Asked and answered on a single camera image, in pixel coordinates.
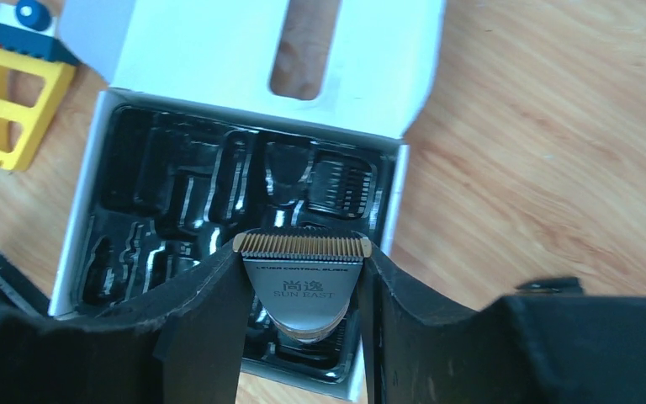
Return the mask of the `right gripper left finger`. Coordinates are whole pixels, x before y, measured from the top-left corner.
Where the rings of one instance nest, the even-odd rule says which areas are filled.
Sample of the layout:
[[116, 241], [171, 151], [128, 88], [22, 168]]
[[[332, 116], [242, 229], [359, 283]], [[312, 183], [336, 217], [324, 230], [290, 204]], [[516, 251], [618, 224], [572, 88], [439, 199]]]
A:
[[0, 306], [0, 403], [232, 403], [251, 305], [226, 245], [100, 316]]

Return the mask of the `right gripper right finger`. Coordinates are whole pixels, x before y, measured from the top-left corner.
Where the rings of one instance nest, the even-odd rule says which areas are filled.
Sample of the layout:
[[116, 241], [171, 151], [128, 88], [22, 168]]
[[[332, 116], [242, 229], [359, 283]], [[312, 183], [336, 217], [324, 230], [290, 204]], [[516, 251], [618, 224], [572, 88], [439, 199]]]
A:
[[371, 403], [646, 403], [646, 296], [559, 279], [475, 311], [373, 248], [357, 299]]

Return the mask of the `black silver hair clipper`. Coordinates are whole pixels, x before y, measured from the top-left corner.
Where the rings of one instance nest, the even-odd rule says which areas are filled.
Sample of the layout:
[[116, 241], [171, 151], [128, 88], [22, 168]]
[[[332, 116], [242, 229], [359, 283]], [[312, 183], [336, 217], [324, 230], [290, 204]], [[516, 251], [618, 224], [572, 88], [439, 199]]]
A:
[[373, 243], [356, 231], [290, 226], [244, 231], [232, 249], [274, 325], [316, 343], [346, 315]]

